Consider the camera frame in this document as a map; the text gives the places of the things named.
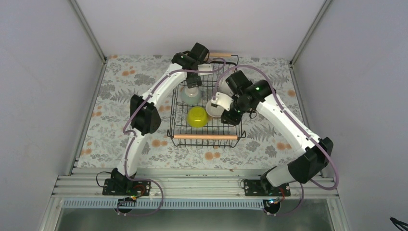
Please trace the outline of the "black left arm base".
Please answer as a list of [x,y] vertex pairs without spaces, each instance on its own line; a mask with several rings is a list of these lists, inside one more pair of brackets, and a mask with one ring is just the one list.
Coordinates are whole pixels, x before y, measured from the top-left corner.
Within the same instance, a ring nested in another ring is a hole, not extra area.
[[101,185],[103,195],[139,197],[150,194],[150,181],[131,181],[125,175],[119,173],[117,168],[108,173],[110,173],[110,178],[105,179],[103,185]]

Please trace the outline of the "white glossy bowl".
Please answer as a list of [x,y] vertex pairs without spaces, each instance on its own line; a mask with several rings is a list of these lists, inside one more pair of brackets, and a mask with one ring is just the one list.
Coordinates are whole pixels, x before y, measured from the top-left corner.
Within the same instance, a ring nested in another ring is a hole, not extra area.
[[228,86],[227,82],[226,82],[226,78],[222,78],[222,80],[219,82],[218,88],[217,88],[217,92],[221,92],[224,93],[228,96],[232,96],[233,95],[233,91],[230,89],[230,87]]

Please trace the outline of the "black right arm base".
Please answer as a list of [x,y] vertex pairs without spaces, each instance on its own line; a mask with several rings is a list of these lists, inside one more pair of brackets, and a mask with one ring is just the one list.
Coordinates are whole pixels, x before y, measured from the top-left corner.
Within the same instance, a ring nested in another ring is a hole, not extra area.
[[289,183],[275,187],[267,180],[266,175],[270,171],[271,170],[268,170],[266,173],[260,175],[259,179],[242,179],[240,181],[240,186],[244,190],[245,196],[290,196],[291,192]]

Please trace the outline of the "teal striped bowl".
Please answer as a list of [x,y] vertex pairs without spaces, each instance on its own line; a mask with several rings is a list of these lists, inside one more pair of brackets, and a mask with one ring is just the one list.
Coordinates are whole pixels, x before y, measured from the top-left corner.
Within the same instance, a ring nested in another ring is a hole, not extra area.
[[185,87],[181,92],[181,100],[190,105],[198,104],[202,100],[202,92],[198,87]]

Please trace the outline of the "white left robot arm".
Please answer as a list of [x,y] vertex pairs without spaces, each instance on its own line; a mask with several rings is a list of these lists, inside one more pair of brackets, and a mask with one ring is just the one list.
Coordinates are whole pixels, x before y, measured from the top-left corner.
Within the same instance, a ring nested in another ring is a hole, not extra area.
[[205,64],[208,55],[208,48],[200,43],[196,43],[187,53],[176,53],[167,70],[152,87],[142,95],[132,96],[130,118],[123,128],[123,132],[130,135],[130,138],[126,152],[117,166],[117,171],[123,176],[115,182],[115,189],[120,194],[127,195],[133,191],[134,181],[128,177],[137,173],[139,156],[147,138],[161,125],[158,107],[184,81],[188,88],[202,86],[199,65]]

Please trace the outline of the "cream floral bowl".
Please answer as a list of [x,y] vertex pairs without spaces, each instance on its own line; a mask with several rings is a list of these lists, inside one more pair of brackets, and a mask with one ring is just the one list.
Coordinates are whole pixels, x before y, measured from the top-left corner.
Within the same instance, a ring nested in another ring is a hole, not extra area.
[[206,106],[205,106],[205,110],[206,110],[207,114],[210,117],[220,118],[225,109],[223,107],[219,106],[219,105],[213,106],[212,103],[210,101],[208,101]]

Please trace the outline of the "black wire dish rack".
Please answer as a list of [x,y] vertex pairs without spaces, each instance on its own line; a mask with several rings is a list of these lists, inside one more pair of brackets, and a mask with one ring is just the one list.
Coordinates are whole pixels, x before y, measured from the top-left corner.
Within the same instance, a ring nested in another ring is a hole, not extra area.
[[[182,100],[183,88],[187,87],[186,81],[177,85],[172,91],[170,125],[167,135],[172,140],[174,146],[186,147],[235,147],[241,139],[246,138],[246,131],[242,124],[230,125],[221,119],[222,107],[212,107],[211,98],[217,79],[228,68],[236,66],[237,60],[227,59],[226,65],[222,61],[210,61],[212,69],[219,70],[216,73],[201,76],[202,85],[198,87],[200,100],[195,104],[188,104]],[[192,127],[188,123],[188,112],[195,106],[199,106],[207,113],[207,123],[203,127]]]

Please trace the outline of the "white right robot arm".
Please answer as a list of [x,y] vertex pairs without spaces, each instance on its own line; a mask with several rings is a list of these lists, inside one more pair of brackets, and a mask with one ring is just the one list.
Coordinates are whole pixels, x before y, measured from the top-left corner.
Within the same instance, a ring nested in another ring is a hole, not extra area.
[[221,118],[228,124],[237,125],[244,113],[256,110],[267,119],[287,140],[295,153],[295,159],[285,166],[273,167],[260,177],[260,188],[267,196],[274,195],[279,186],[297,181],[307,183],[323,170],[331,160],[333,142],[330,138],[320,138],[310,131],[284,105],[270,79],[264,74],[263,80],[251,82],[243,71],[229,69],[231,75],[224,72],[217,80],[216,87],[222,81],[233,92],[233,97],[220,99],[220,92],[215,90],[212,102],[224,108]]

